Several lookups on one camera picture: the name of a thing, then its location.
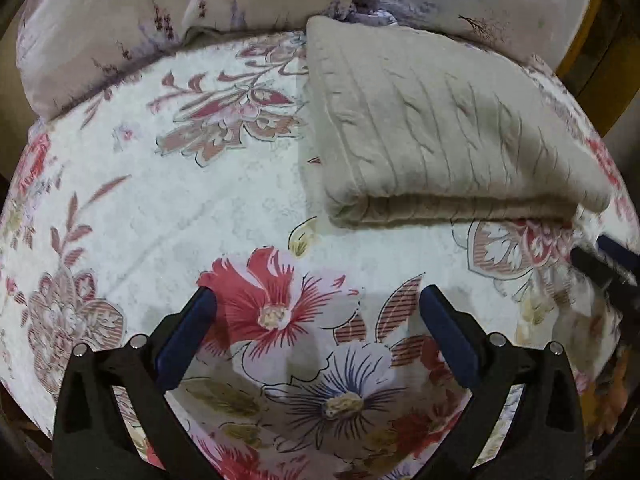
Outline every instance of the red flower print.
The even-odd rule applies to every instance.
[[[260,463],[259,453],[252,447],[247,447],[245,452],[231,446],[214,444],[213,435],[210,439],[200,436],[192,436],[192,438],[204,456],[226,480],[298,480],[307,466],[307,460],[294,458],[289,461],[289,467],[286,463],[283,465],[282,474],[275,474],[264,469]],[[207,441],[212,444],[214,451],[211,450]]]
[[[522,236],[522,248],[529,253],[534,267],[541,267],[548,261],[569,260],[573,245],[570,224],[559,226],[533,220],[517,220],[514,224]]]
[[[162,465],[162,462],[160,462],[158,455],[156,455],[156,452],[151,447],[151,444],[149,443],[148,438],[145,439],[145,445],[146,445],[146,461],[149,462],[151,465],[159,467],[160,469],[164,469],[164,466]]]
[[[447,436],[462,413],[462,399],[450,390],[446,398],[432,407],[431,414],[412,410],[391,424],[398,436],[398,453],[412,453],[418,457],[431,444],[437,444]]]
[[[51,147],[47,132],[40,133],[25,149],[24,155],[15,170],[18,190],[25,195],[44,170],[44,161]]]
[[[9,296],[14,295],[15,291],[18,290],[18,286],[15,284],[15,280],[13,278],[10,278],[9,276],[6,277],[5,285],[6,285],[6,293]]]
[[[449,370],[449,366],[444,362],[438,344],[433,337],[425,336],[420,360],[424,367],[430,371],[429,380],[431,383],[444,384],[446,381],[453,379],[453,374]]]
[[[255,380],[276,384],[299,373],[312,379],[318,368],[309,359],[335,345],[333,329],[351,319],[360,295],[342,273],[301,272],[299,265],[273,247],[255,250],[245,264],[217,259],[198,280],[218,300],[203,351],[216,355],[248,342],[242,366]]]
[[[169,72],[162,85],[173,91],[148,103],[152,112],[159,111],[163,102],[176,97],[196,95],[196,98],[182,106],[174,117],[174,123],[180,125],[156,138],[157,153],[168,155],[180,151],[184,156],[195,155],[196,163],[204,167],[226,148],[243,147],[245,134],[257,140],[295,136],[293,128],[303,124],[295,116],[297,110],[280,113],[280,109],[297,103],[279,90],[269,88],[272,80],[260,82],[260,78],[276,69],[281,76],[306,75],[306,67],[300,72],[287,70],[290,62],[304,57],[303,46],[304,39],[293,33],[255,39],[236,57],[262,60],[246,61],[244,65],[249,70],[241,74],[220,72],[219,82],[234,84],[214,91],[202,90],[200,83],[204,74],[193,76],[188,88],[182,88]]]
[[[622,188],[622,177],[620,177],[620,172],[616,167],[616,163],[613,161],[613,158],[609,154],[609,150],[605,146],[604,142],[602,142],[602,139],[599,137],[592,137],[587,139],[587,145],[593,155],[596,156],[596,160],[598,161],[600,168],[602,168],[604,174],[607,175],[610,183],[612,183],[617,190],[620,190]]]

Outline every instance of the flower pattern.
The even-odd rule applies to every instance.
[[[28,339],[36,377],[53,396],[60,390],[76,343],[85,342],[98,350],[114,348],[122,340],[122,314],[95,291],[90,271],[72,276],[66,267],[60,267],[55,276],[45,273],[28,299]]]
[[[55,158],[49,160],[50,147],[48,131],[39,127],[16,167],[4,210],[0,214],[0,237],[10,240],[14,250],[18,248],[20,240],[33,248],[36,210],[44,194],[49,194],[52,188],[60,188],[62,169],[52,177],[48,177],[45,171],[55,161]]]
[[[15,280],[13,278],[10,278],[9,276],[7,276],[4,280],[4,286],[6,287],[6,293],[9,297],[14,295],[15,291],[18,290],[18,286],[15,284]]]
[[[6,369],[9,372],[9,377],[13,379],[14,368],[12,366],[11,353],[9,352],[9,348],[6,345],[6,330],[4,328],[0,330],[0,354],[2,355],[2,360],[6,365]]]
[[[28,318],[28,341],[33,351],[35,374],[40,384],[57,398],[71,350],[85,342],[96,350],[115,348],[124,335],[124,316],[96,291],[96,279],[91,270],[72,275],[84,248],[67,251],[93,230],[78,224],[85,209],[110,193],[127,179],[117,177],[101,186],[82,207],[73,194],[68,205],[66,234],[51,227],[51,248],[58,254],[59,265],[54,276],[45,272],[38,290],[29,296],[22,318]]]
[[[302,480],[308,461],[305,456],[295,457],[287,462],[280,462],[278,472],[265,468],[260,454],[252,447],[238,449],[227,444],[213,444],[219,436],[211,435],[211,439],[199,435],[191,435],[201,452],[218,470],[223,478],[246,480]]]
[[[223,70],[217,81],[234,85],[220,90],[202,90],[200,83],[205,74],[191,77],[188,88],[177,86],[171,73],[165,76],[162,85],[173,91],[148,104],[153,112],[158,112],[169,99],[190,94],[197,98],[182,106],[175,115],[174,122],[180,126],[157,138],[158,153],[168,155],[180,151],[184,156],[195,156],[198,165],[206,166],[225,148],[242,148],[244,132],[257,140],[295,136],[295,128],[302,125],[295,114],[302,104],[272,88],[271,81],[260,82],[260,79],[276,69],[280,76],[306,75],[306,66],[294,72],[288,68],[305,58],[304,43],[298,33],[250,41],[236,56],[249,59],[245,66],[252,72],[227,75]],[[291,107],[296,110],[283,113]]]
[[[468,231],[470,268],[501,279],[523,276],[534,268],[566,262],[574,236],[570,225],[474,222]]]
[[[626,222],[635,222],[637,224],[638,217],[631,205],[622,176],[603,140],[599,136],[594,136],[586,139],[585,142],[614,189],[613,202],[616,206],[618,217]]]
[[[397,435],[399,454],[412,453],[414,458],[418,458],[432,444],[443,440],[462,413],[460,405],[461,398],[452,390],[445,390],[445,398],[433,404],[431,413],[412,409],[396,418],[391,425]]]
[[[122,152],[130,142],[140,138],[139,132],[140,125],[137,123],[122,123],[114,128],[111,133],[114,141],[113,151]]]
[[[113,98],[114,90],[122,85],[137,83],[142,79],[142,74],[145,71],[144,69],[140,69],[126,76],[122,76],[118,72],[118,69],[114,66],[103,67],[95,61],[94,64],[96,68],[100,68],[103,71],[105,76],[110,76],[110,79],[116,78],[116,80],[113,84],[105,88],[103,91],[99,92],[95,97],[88,101],[88,105],[84,110],[84,120],[82,121],[82,125],[80,126],[81,130],[94,120],[94,117],[98,113],[101,104],[111,101],[111,98]]]
[[[256,381],[313,378],[316,349],[334,344],[334,328],[351,319],[360,293],[343,274],[304,273],[299,266],[273,247],[255,250],[244,265],[217,259],[198,280],[218,300],[201,358],[242,344],[242,368]]]
[[[338,346],[328,367],[313,381],[265,389],[267,398],[284,405],[276,410],[282,451],[314,446],[344,458],[364,452],[362,439],[390,420],[403,387],[394,386],[391,355],[384,345],[351,342]]]

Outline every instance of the bed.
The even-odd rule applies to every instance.
[[[0,219],[0,378],[45,434],[76,343],[150,333],[204,281],[241,305],[226,320],[234,336],[214,326],[167,400],[226,478],[417,472],[468,400],[419,322],[430,283],[486,332],[561,342],[581,392],[609,360],[619,315],[568,253],[601,233],[640,250],[638,217],[551,70],[513,63],[608,178],[606,211],[579,209],[573,224],[347,228],[322,205],[305,41],[302,30],[208,38],[31,129]],[[116,397],[140,454],[161,466]]]

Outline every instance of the folded blanket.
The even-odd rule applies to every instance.
[[[520,66],[404,27],[308,21],[316,148],[344,222],[570,219],[609,205],[591,155]]]

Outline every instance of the yellow leaf print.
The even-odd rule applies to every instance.
[[[262,445],[262,441],[258,437],[260,435],[260,428],[252,424],[233,424],[228,423],[222,426],[222,431],[231,438],[242,440],[247,446],[254,449],[260,449],[266,447]]]
[[[381,428],[369,433],[366,437],[368,447],[376,451],[396,451],[396,441],[398,440],[398,434],[391,428]]]
[[[317,216],[311,217],[309,220],[302,222],[298,227],[293,229],[289,235],[289,251],[297,257],[302,256],[308,251],[309,247],[315,243],[318,235],[316,234]]]
[[[146,457],[146,435],[142,428],[134,428],[128,422],[124,423],[127,431],[129,432],[129,436],[133,441],[134,446],[138,450],[141,456]]]
[[[194,398],[217,412],[243,417],[254,416],[260,412],[260,406],[252,396],[234,389],[229,384],[217,383],[209,378],[196,378],[184,381],[184,386]]]
[[[406,457],[402,453],[382,452],[376,453],[362,461],[362,465],[366,471],[376,475],[377,477],[384,476],[393,471],[393,469],[402,462]]]
[[[554,300],[532,293],[527,289],[520,301],[520,319],[516,328],[516,343],[519,345],[532,344],[535,327],[545,320],[546,315],[553,311],[554,306]]]

